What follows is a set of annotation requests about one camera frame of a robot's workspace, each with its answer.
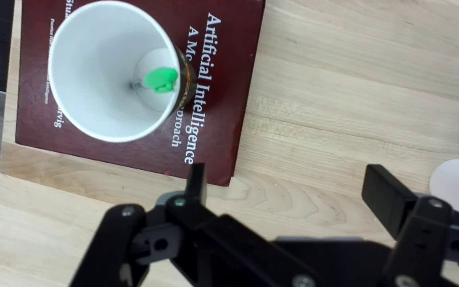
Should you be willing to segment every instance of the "book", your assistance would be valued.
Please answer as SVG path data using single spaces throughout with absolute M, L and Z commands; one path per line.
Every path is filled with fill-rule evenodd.
M 23 0 L 21 80 L 17 143 L 50 152 L 187 178 L 208 166 L 208 182 L 230 186 L 252 84 L 265 0 L 127 0 L 152 15 L 200 72 L 208 33 L 217 37 L 211 76 L 198 80 L 203 98 L 176 111 L 150 136 L 109 144 L 79 131 L 58 109 L 48 82 L 55 33 L 91 0 Z

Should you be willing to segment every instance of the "screw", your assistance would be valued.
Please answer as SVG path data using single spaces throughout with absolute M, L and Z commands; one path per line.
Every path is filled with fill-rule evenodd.
M 133 217 L 133 214 L 136 213 L 136 210 L 133 206 L 127 206 L 123 211 L 122 211 L 122 216 L 123 217 Z
M 396 276 L 396 286 L 397 287 L 420 287 L 417 280 L 405 276 L 405 275 Z
M 294 278 L 294 287 L 316 287 L 313 278 L 307 275 L 299 275 Z
M 431 198 L 429 203 L 431 203 L 436 210 L 442 210 L 442 208 L 444 208 L 442 202 L 439 202 L 439 200 L 436 200 L 436 198 Z
M 187 205 L 186 198 L 178 198 L 176 200 L 176 206 L 186 206 L 186 205 Z

